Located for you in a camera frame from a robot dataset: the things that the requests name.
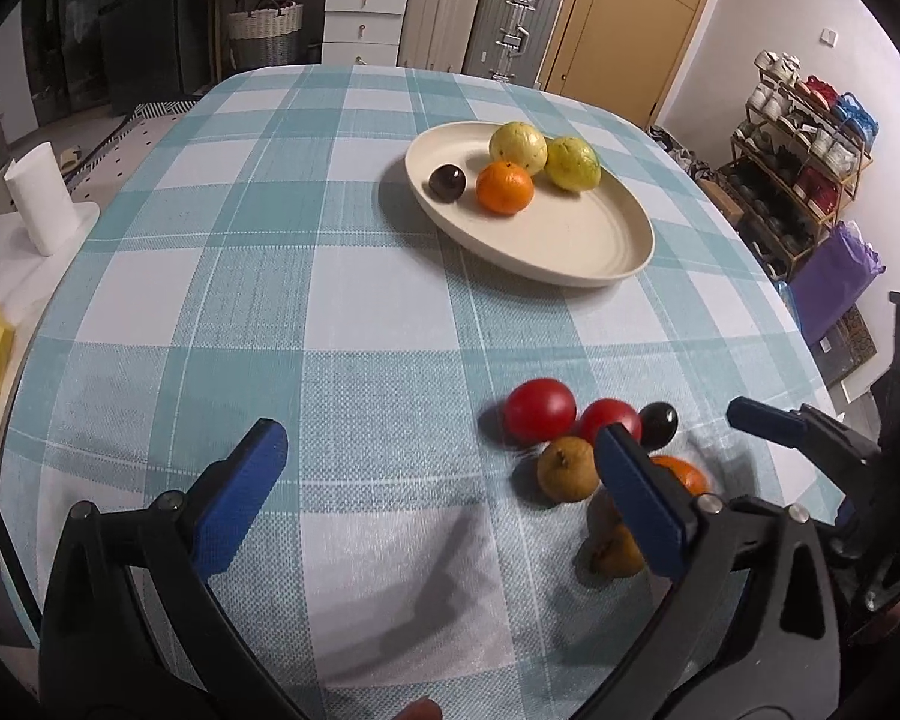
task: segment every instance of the black plum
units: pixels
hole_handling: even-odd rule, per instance
[[[466,189],[466,176],[456,165],[441,165],[430,174],[428,186],[440,202],[454,202]]]
[[[669,403],[658,401],[644,406],[640,410],[640,421],[643,423],[640,445],[648,452],[663,449],[677,435],[679,417],[677,409]]]

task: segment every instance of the checkered tablecloth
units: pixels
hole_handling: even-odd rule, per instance
[[[615,291],[562,290],[437,232],[403,155],[460,119],[587,138],[653,220],[650,266]],[[668,451],[722,493],[835,511],[807,461],[727,428],[737,395],[828,409],[826,391],[754,258],[639,129],[465,76],[242,74],[154,148],[74,261],[29,353],[0,504],[42,598],[74,502],[184,490],[277,419],[287,469],[211,583],[276,680],[314,718],[386,718],[426,694],[448,718],[559,720],[653,599],[646,574],[578,576],[586,505],[542,507],[494,437],[490,406],[541,375],[581,408],[670,401]],[[145,581],[144,596],[156,619]]]

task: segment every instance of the wooden shoe rack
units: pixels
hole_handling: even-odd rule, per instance
[[[786,274],[784,275],[784,278],[789,280],[799,270],[799,267],[807,260],[817,245],[826,237],[827,231],[837,223],[842,210],[847,207],[847,204],[856,199],[857,193],[860,191],[861,176],[864,170],[874,163],[874,158],[871,156],[871,153],[866,150],[864,143],[861,142],[856,133],[847,128],[846,122],[838,122],[829,110],[824,110],[816,100],[813,100],[813,98],[804,97],[796,87],[791,87],[780,81],[776,76],[772,76],[762,68],[757,67],[757,71],[760,74],[760,81],[769,87],[770,90],[778,91],[781,95],[792,100],[792,105],[797,106],[800,111],[807,114],[807,117],[813,119],[819,127],[824,127],[830,135],[834,136],[834,138],[839,137],[843,143],[849,143],[851,150],[856,154],[853,170],[847,177],[840,178],[835,175],[826,162],[821,160],[821,158],[816,156],[813,152],[809,151],[802,141],[796,137],[795,133],[789,132],[789,130],[782,125],[766,118],[758,109],[749,105],[749,103],[746,104],[746,120],[748,122],[753,124],[757,129],[762,129],[766,132],[775,134],[777,136],[775,138],[775,143],[783,143],[783,145],[788,148],[788,151],[791,151],[794,155],[802,159],[802,165],[800,165],[801,170],[807,166],[814,167],[821,172],[821,175],[824,178],[836,184],[838,188],[839,194],[836,206],[830,213],[824,213],[824,210],[821,210],[814,205],[810,199],[803,199],[797,194],[797,192],[794,191],[793,186],[781,178],[764,162],[759,151],[755,151],[736,136],[730,136],[730,150],[733,159],[731,162],[727,163],[727,165],[720,168],[720,173],[726,173],[743,160],[753,162],[770,178],[770,181],[775,184],[783,196],[787,196],[793,201],[794,206],[797,207],[802,218],[805,218],[808,221],[809,226],[814,231],[813,241],[805,250],[790,250],[783,244],[780,237],[768,227],[764,218],[756,213],[756,210],[751,207],[751,204],[746,202],[746,199],[743,199],[730,183],[722,181],[724,189],[726,189],[730,195],[740,203],[741,207],[746,210],[746,221],[749,223],[749,229],[754,231],[756,237],[759,237],[765,247],[771,250],[775,255],[778,255],[778,258],[786,264]]]

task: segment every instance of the plate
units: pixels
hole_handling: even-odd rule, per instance
[[[477,174],[490,163],[487,146],[500,124],[451,122],[415,138],[404,164],[430,219],[462,247],[507,271],[564,287],[602,287],[637,274],[653,256],[653,226],[629,189],[606,170],[596,189],[573,194],[543,172],[523,211],[502,217],[477,201]],[[427,182],[440,165],[466,174],[455,203],[432,196]]]

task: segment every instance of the shoe rack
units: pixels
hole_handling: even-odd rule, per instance
[[[760,239],[763,248],[765,248],[765,250],[771,250],[776,255],[776,258],[778,258],[778,261],[783,262],[784,274],[779,273],[780,267],[778,264],[776,268],[773,268],[772,266],[768,268],[770,276],[774,279],[782,277],[789,280],[796,274],[799,267],[809,257],[817,245],[826,237],[829,228],[837,223],[842,210],[847,207],[847,204],[856,199],[860,189],[861,176],[863,172],[874,163],[874,158],[865,148],[864,143],[861,142],[857,134],[847,128],[847,123],[839,122],[831,114],[829,109],[824,108],[821,103],[816,101],[816,98],[806,97],[804,94],[800,93],[799,88],[778,79],[776,76],[768,73],[768,71],[765,71],[759,66],[756,66],[756,69],[759,72],[761,83],[770,88],[770,90],[780,93],[784,98],[791,100],[791,113],[794,109],[799,110],[799,112],[802,112],[804,115],[804,119],[808,119],[809,121],[814,122],[817,127],[826,130],[832,138],[837,139],[842,143],[848,143],[850,145],[851,153],[854,154],[852,169],[843,176],[837,175],[831,165],[821,159],[820,156],[813,153],[813,151],[810,151],[810,148],[807,148],[807,144],[801,138],[797,137],[796,129],[791,131],[788,127],[785,127],[778,121],[768,118],[759,109],[746,103],[746,121],[753,125],[755,129],[773,133],[773,135],[776,136],[773,138],[775,143],[786,146],[790,153],[799,157],[800,168],[797,170],[797,176],[794,177],[794,181],[791,182],[790,179],[792,176],[781,176],[778,171],[773,168],[773,165],[767,163],[765,157],[767,157],[768,154],[753,148],[749,143],[746,143],[745,140],[736,135],[731,135],[730,150],[733,159],[730,163],[720,168],[720,173],[725,176],[728,173],[732,173],[736,167],[745,160],[754,163],[770,182],[773,183],[773,186],[778,190],[778,194],[786,196],[792,202],[794,207],[796,207],[797,213],[805,220],[804,227],[813,231],[809,242],[802,247],[795,247],[792,236],[781,236],[778,233],[775,233],[773,229],[770,229],[770,224],[772,222],[768,219],[768,215],[757,210],[761,205],[763,208],[760,210],[764,210],[766,208],[765,203],[754,204],[748,202],[739,191],[736,191],[734,186],[728,185],[725,181],[722,181],[721,183],[731,196],[740,202],[741,206],[746,209],[746,220],[749,222],[749,229],[754,231],[756,237]],[[837,201],[833,204],[831,209],[818,207],[812,196],[801,196],[797,190],[794,189],[794,185],[797,183],[796,177],[799,177],[799,174],[803,171],[804,167],[813,167],[824,179],[826,179],[826,181],[837,187]],[[758,259],[763,260],[766,264],[766,257],[760,257],[758,255]]]

